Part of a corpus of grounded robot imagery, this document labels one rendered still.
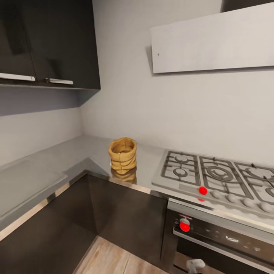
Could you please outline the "popcorn bag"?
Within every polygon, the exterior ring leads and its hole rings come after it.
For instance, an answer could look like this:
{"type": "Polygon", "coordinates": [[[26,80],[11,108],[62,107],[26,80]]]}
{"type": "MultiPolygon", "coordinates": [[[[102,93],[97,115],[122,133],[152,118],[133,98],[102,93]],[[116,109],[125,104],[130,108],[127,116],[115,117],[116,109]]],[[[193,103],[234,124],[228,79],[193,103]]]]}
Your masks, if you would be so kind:
{"type": "Polygon", "coordinates": [[[108,148],[110,166],[118,174],[123,175],[137,165],[137,143],[134,139],[124,137],[114,140],[108,148]]]}

